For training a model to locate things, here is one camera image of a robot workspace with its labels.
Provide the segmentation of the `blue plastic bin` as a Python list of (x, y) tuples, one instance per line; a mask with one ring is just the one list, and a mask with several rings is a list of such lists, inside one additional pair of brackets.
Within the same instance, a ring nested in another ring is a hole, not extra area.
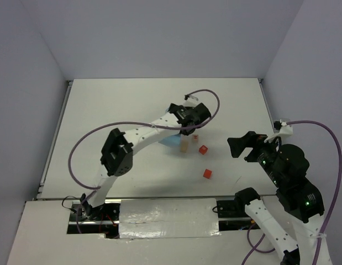
[(167, 146), (167, 147), (176, 147), (179, 146), (181, 142), (181, 135), (172, 135), (168, 136), (159, 141), (160, 144)]

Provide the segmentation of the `red R cube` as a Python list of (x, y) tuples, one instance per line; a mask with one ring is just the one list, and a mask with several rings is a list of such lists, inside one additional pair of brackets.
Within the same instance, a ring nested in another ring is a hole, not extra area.
[(202, 145), (198, 151), (200, 154), (205, 155), (208, 151), (208, 147), (206, 145)]

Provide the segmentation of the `plain red cube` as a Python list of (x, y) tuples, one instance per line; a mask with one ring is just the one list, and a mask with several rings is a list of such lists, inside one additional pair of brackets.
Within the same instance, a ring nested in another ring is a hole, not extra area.
[(205, 169), (204, 172), (203, 172), (203, 177), (206, 178), (206, 179), (210, 179), (211, 176), (212, 176), (212, 171), (209, 170), (209, 169)]

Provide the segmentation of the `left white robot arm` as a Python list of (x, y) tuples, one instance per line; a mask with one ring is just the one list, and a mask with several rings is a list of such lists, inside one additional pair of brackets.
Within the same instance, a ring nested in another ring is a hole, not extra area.
[(203, 103), (195, 107), (172, 103), (166, 114), (153, 121), (150, 126), (144, 125), (127, 131), (113, 129), (101, 150), (101, 165), (94, 180), (98, 189), (93, 195), (84, 194), (80, 199), (88, 219), (95, 220), (101, 216), (109, 190), (118, 177), (132, 169), (134, 155), (169, 136), (189, 135), (195, 131), (195, 125), (200, 125), (209, 118), (211, 113)]

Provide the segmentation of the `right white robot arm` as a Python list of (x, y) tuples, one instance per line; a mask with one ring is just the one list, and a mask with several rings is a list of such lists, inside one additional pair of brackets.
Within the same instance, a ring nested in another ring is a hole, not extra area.
[(301, 148), (280, 144), (280, 136), (247, 132), (239, 138), (227, 139), (233, 158), (246, 148), (246, 162), (258, 163), (275, 185), (276, 196), (290, 216), (295, 238), (292, 238), (270, 214), (254, 188), (235, 193), (239, 209), (250, 216), (273, 245), (281, 264), (331, 264), (326, 240), (322, 238), (324, 223), (323, 197), (306, 177), (309, 162)]

